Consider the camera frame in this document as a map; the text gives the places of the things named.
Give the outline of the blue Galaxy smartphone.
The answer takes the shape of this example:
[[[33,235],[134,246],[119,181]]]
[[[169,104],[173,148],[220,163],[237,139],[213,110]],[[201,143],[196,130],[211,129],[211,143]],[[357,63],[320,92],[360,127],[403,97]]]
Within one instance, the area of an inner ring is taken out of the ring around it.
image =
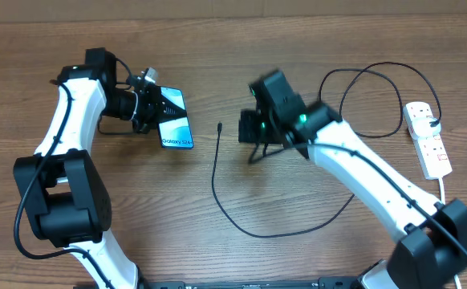
[[[177,98],[184,95],[176,88],[160,87],[160,114],[162,111],[162,96]],[[192,131],[190,128],[188,114],[185,118],[171,120],[161,123],[158,116],[158,132],[160,144],[165,149],[192,149],[194,147]]]

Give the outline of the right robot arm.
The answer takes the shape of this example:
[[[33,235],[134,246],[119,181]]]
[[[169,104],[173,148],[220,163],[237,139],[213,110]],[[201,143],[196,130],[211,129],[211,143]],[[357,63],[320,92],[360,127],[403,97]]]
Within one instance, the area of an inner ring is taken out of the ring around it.
[[[306,105],[280,70],[250,83],[254,110],[244,110],[239,140],[297,149],[339,179],[380,220],[396,247],[354,288],[442,288],[467,268],[467,206],[444,205],[375,154],[335,110]]]

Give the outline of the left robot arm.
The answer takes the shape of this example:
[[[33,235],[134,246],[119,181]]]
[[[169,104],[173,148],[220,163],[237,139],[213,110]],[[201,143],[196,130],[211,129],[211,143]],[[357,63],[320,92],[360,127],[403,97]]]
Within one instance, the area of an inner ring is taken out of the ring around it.
[[[105,116],[130,122],[135,134],[157,130],[165,149],[191,149],[193,137],[183,92],[158,85],[152,68],[119,81],[121,65],[101,47],[87,50],[83,64],[63,67],[47,134],[33,155],[14,163],[17,216],[52,243],[55,256],[79,260],[96,287],[146,288],[112,233],[111,198],[91,159],[93,139]]]

